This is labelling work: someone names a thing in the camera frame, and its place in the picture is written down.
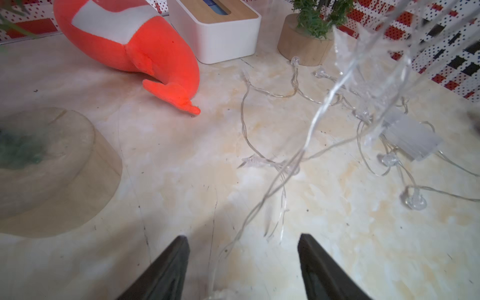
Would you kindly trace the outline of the white wooden tissue box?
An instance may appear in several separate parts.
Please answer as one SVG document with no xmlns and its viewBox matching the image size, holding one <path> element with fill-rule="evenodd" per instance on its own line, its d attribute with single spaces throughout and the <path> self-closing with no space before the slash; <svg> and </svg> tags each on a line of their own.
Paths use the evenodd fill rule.
<svg viewBox="0 0 480 300">
<path fill-rule="evenodd" d="M 168 1 L 169 20 L 205 65 L 252 56 L 261 15 L 244 1 Z"/>
</svg>

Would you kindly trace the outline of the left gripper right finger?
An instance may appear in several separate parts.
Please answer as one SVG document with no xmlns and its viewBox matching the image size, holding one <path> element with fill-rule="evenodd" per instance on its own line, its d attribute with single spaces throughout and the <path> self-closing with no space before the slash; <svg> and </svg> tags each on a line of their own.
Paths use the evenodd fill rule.
<svg viewBox="0 0 480 300">
<path fill-rule="evenodd" d="M 297 251 L 308 300 L 370 299 L 312 235 L 301 234 Z"/>
</svg>

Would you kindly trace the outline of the clear star string light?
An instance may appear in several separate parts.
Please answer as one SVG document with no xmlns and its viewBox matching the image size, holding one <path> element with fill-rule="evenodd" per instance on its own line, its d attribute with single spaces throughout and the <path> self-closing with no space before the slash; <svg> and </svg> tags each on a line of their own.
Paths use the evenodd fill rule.
<svg viewBox="0 0 480 300">
<path fill-rule="evenodd" d="M 373 140 L 375 137 L 381 137 L 381 140 L 386 146 L 386 153 L 383 158 L 398 158 L 396 156 L 396 151 L 400 150 L 397 146 L 391 144 L 383 135 L 385 127 L 383 126 L 383 121 L 385 114 L 391 108 L 404 107 L 404 114 L 408 115 L 408 105 L 404 100 L 409 97 L 408 93 L 410 90 L 414 90 L 416 85 L 420 84 L 421 79 L 418 79 L 416 82 L 411 84 L 408 83 L 408 78 L 411 72 L 411 65 L 413 63 L 413 58 L 417 56 L 421 51 L 426 48 L 436 45 L 440 42 L 443 42 L 446 38 L 450 37 L 453 33 L 460 31 L 461 28 L 465 27 L 472 20 L 480 17 L 480 5 L 475 8 L 475 10 L 468 11 L 468 14 L 459 17 L 460 19 L 453 23 L 447 31 L 443 31 L 440 34 L 432 37 L 427 42 L 421 42 L 420 39 L 423 38 L 426 33 L 430 32 L 436 23 L 441 21 L 444 16 L 450 13 L 459 2 L 461 1 L 451 1 L 446 7 L 437 13 L 435 18 L 430 22 L 424 22 L 423 14 L 424 10 L 432 3 L 433 1 L 400 1 L 397 6 L 394 7 L 392 11 L 387 12 L 377 23 L 372 25 L 375 28 L 365 28 L 363 26 L 358 27 L 359 37 L 357 38 L 355 47 L 350 49 L 347 44 L 346 37 L 343 37 L 342 32 L 339 28 L 333 29 L 334 37 L 334 50 L 336 53 L 336 67 L 340 71 L 340 77 L 333 77 L 330 79 L 335 85 L 332 87 L 330 92 L 326 95 L 324 101 L 315 102 L 310 97 L 307 97 L 298 85 L 298 59 L 296 57 L 291 60 L 291 64 L 294 66 L 294 74 L 292 77 L 292 86 L 294 88 L 293 94 L 291 95 L 277 95 L 273 94 L 259 87 L 255 87 L 251 84 L 250 79 L 248 78 L 247 72 L 244 72 L 244 80 L 247 83 L 247 91 L 244 95 L 241 103 L 241 123 L 242 123 L 242 134 L 247 142 L 248 146 L 256 153 L 256 156 L 250 158 L 258 158 L 262 161 L 264 165 L 271 165 L 277 171 L 276 177 L 273 179 L 271 185 L 266 191 L 265 195 L 262 197 L 262 200 L 257 203 L 257 205 L 251 210 L 251 212 L 246 216 L 241 229 L 235 236 L 235 238 L 227 244 L 221 251 L 219 255 L 218 262 L 215 264 L 212 274 L 209 278 L 209 286 L 207 292 L 206 300 L 227 300 L 226 297 L 222 297 L 222 291 L 214 291 L 215 279 L 216 279 L 216 270 L 218 264 L 222 260 L 226 260 L 229 253 L 228 251 L 233 250 L 238 241 L 242 238 L 246 227 L 255 219 L 257 214 L 261 211 L 267 200 L 269 200 L 273 195 L 278 191 L 282 190 L 282 211 L 279 215 L 279 221 L 282 221 L 282 234 L 283 234 L 283 222 L 286 212 L 286 202 L 284 198 L 286 190 L 285 185 L 287 182 L 300 171 L 301 163 L 304 161 L 313 160 L 319 158 L 327 152 L 339 148 L 343 145 L 347 145 L 352 141 L 357 142 L 357 147 L 359 153 L 363 158 L 363 153 L 361 152 L 361 141 L 363 136 L 367 136 L 367 140 Z M 401 13 L 406 12 L 407 10 L 414 10 L 414 21 L 411 27 L 411 37 L 404 40 L 388 40 L 385 39 L 384 35 L 388 27 L 390 27 L 393 21 L 401 15 Z M 389 53 L 395 50 L 398 50 L 403 53 L 400 61 L 397 63 L 393 71 L 386 75 L 385 79 L 382 79 L 379 84 L 375 84 L 362 79 L 364 83 L 362 85 L 357 82 L 355 79 L 355 72 L 363 78 L 361 74 L 361 63 L 367 60 L 373 60 L 376 55 L 383 54 L 383 52 Z M 302 146 L 298 152 L 292 156 L 287 161 L 282 163 L 277 163 L 270 161 L 265 157 L 261 157 L 261 153 L 250 143 L 248 139 L 248 132 L 246 129 L 246 124 L 244 120 L 244 103 L 245 99 L 248 96 L 250 90 L 254 89 L 255 91 L 262 93 L 267 96 L 274 98 L 290 98 L 296 94 L 301 95 L 306 100 L 312 101 L 314 103 L 320 104 L 320 107 L 316 111 L 315 116 L 312 119 L 309 130 L 306 134 L 306 139 L 304 146 Z M 342 141 L 336 142 L 332 146 L 329 146 L 311 156 L 305 157 L 305 153 L 310 146 L 314 131 L 318 127 L 318 123 L 326 114 L 326 111 L 330 106 L 340 104 L 341 100 L 337 100 L 334 104 L 334 99 L 340 94 L 339 90 L 345 90 L 349 93 L 356 95 L 361 101 L 363 101 L 363 106 L 351 106 L 348 104 L 350 110 L 354 113 L 356 118 L 359 120 L 359 127 L 356 131 L 355 137 L 350 137 L 349 139 L 344 139 Z M 415 178 L 412 174 L 403 166 L 402 162 L 398 159 L 396 161 L 391 161 L 392 164 L 385 164 L 387 170 L 380 177 L 386 176 L 392 169 L 393 166 L 396 166 L 399 170 L 401 179 L 403 179 L 403 172 L 409 176 L 411 185 L 406 185 L 405 190 L 402 195 L 404 195 L 405 206 L 410 210 L 420 211 L 426 208 L 426 201 L 421 194 L 421 191 L 429 191 L 432 193 L 437 193 L 439 195 L 446 195 L 452 198 L 456 198 L 463 201 L 469 201 L 472 203 L 480 203 L 480 199 L 471 198 L 471 197 L 462 197 L 457 194 L 452 194 L 446 191 L 441 191 L 430 186 L 421 186 L 415 181 Z"/>
</svg>

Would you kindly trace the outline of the red shark plush toy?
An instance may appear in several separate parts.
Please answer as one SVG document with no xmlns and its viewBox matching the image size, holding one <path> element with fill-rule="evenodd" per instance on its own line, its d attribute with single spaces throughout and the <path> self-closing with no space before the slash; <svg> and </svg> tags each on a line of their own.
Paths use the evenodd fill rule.
<svg viewBox="0 0 480 300">
<path fill-rule="evenodd" d="M 160 100 L 199 115 L 197 59 L 186 41 L 147 1 L 53 2 L 62 33 L 84 54 L 110 68 L 144 73 L 143 88 Z"/>
</svg>

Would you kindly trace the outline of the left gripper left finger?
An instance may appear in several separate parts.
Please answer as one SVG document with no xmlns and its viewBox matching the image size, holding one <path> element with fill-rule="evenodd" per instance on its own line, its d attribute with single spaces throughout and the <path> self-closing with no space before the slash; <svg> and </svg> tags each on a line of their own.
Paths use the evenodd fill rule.
<svg viewBox="0 0 480 300">
<path fill-rule="evenodd" d="M 190 245 L 187 237 L 177 236 L 118 298 L 120 300 L 180 300 L 189 255 Z"/>
</svg>

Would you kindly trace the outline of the small christmas tree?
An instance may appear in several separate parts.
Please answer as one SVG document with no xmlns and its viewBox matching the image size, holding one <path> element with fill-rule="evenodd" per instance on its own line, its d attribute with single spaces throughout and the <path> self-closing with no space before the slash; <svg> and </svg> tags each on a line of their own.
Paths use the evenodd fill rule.
<svg viewBox="0 0 480 300">
<path fill-rule="evenodd" d="M 89 65 L 66 38 L 1 53 L 1 232 L 47 238 L 93 219 L 115 195 L 123 162 L 78 112 L 73 83 Z"/>
<path fill-rule="evenodd" d="M 334 44 L 333 29 L 344 25 L 355 7 L 353 0 L 292 2 L 292 14 L 286 16 L 277 44 L 288 60 L 298 59 L 301 66 L 319 66 Z"/>
</svg>

